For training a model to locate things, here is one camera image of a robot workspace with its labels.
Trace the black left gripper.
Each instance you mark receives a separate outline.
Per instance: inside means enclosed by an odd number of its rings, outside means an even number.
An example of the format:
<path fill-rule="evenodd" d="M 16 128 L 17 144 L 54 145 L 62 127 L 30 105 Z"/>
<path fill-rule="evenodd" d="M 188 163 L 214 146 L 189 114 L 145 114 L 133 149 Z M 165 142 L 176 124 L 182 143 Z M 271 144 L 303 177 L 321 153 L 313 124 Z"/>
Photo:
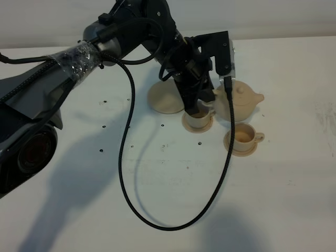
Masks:
<path fill-rule="evenodd" d="M 209 71 L 213 69 L 211 55 L 203 49 L 211 36 L 183 37 L 177 29 L 166 28 L 163 45 L 155 56 L 161 65 L 159 79 L 174 79 L 184 110 L 189 115 L 199 112 L 198 100 L 206 103 L 215 100 L 214 86 L 209 78 Z"/>

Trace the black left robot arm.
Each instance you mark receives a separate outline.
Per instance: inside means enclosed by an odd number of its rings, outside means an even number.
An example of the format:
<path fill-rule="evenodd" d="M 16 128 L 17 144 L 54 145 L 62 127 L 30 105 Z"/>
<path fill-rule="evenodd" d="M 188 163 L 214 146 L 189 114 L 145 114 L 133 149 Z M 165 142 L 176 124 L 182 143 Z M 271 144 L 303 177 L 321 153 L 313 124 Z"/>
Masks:
<path fill-rule="evenodd" d="M 211 100 L 210 56 L 176 28 L 166 1 L 116 1 L 89 25 L 76 46 L 50 55 L 10 59 L 35 63 L 31 70 L 1 80 L 1 195 L 40 172 L 57 147 L 60 107 L 96 68 L 141 65 L 156 60 L 159 78 L 172 77 L 189 113 L 196 101 Z"/>

